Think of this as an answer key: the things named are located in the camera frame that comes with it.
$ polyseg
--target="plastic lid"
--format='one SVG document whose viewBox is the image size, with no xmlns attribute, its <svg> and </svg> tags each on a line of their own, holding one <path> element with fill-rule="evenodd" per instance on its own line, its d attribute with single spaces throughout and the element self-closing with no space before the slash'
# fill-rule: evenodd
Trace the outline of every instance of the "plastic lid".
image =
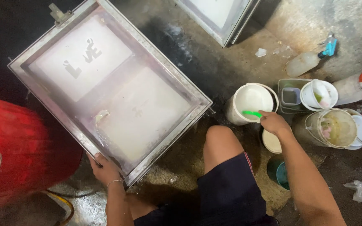
<svg viewBox="0 0 362 226">
<path fill-rule="evenodd" d="M 268 131 L 264 130 L 264 132 L 262 134 L 262 140 L 264 142 L 264 146 L 270 152 L 275 153 L 275 154 L 281 154 L 282 153 L 282 146 L 280 144 L 280 141 L 272 133 L 269 133 Z"/>
</svg>

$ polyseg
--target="metal latch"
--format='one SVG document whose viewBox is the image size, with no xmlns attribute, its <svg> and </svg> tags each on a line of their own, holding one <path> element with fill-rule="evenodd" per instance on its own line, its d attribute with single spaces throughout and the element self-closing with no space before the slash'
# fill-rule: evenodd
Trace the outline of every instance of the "metal latch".
<svg viewBox="0 0 362 226">
<path fill-rule="evenodd" d="M 70 17 L 72 17 L 72 15 L 74 14 L 70 10 L 68 10 L 68 12 L 66 13 L 63 13 L 54 3 L 51 3 L 48 8 L 52 10 L 52 12 L 50 12 L 50 15 L 54 18 L 55 25 L 58 27 L 65 21 L 67 21 Z"/>
</svg>

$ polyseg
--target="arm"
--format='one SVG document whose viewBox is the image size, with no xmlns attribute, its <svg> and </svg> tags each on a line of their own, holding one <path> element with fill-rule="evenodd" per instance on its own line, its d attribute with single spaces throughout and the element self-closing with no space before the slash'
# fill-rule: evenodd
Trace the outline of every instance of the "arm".
<svg viewBox="0 0 362 226">
<path fill-rule="evenodd" d="M 261 124 L 282 145 L 287 177 L 294 199 L 309 226 L 345 226 L 340 210 L 318 169 L 295 139 L 290 126 L 276 113 L 259 111 Z"/>
<path fill-rule="evenodd" d="M 99 167 L 89 154 L 87 156 L 92 165 L 93 174 L 104 186 L 113 180 L 121 180 L 117 166 L 108 161 L 103 155 L 97 153 L 94 156 L 103 167 Z M 108 186 L 106 214 L 107 226 L 133 226 L 131 210 L 121 182 L 112 182 Z"/>
</svg>

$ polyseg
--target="teal bucket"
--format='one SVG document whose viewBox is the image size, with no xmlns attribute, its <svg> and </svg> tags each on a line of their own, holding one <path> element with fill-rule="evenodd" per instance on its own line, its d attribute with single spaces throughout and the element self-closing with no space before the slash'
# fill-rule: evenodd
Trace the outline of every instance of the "teal bucket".
<svg viewBox="0 0 362 226">
<path fill-rule="evenodd" d="M 283 156 L 275 155 L 270 158 L 266 170 L 271 180 L 276 182 L 282 188 L 290 190 L 287 179 L 286 164 L 284 162 Z"/>
</svg>

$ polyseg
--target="concrete wall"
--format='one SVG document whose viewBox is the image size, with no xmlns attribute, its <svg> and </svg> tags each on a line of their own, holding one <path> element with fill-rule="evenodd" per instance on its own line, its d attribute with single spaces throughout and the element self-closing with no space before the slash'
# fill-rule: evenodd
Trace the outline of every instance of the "concrete wall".
<svg viewBox="0 0 362 226">
<path fill-rule="evenodd" d="M 362 0 L 262 0 L 253 18 L 299 53 L 333 31 L 337 54 L 321 61 L 327 80 L 362 71 Z"/>
</svg>

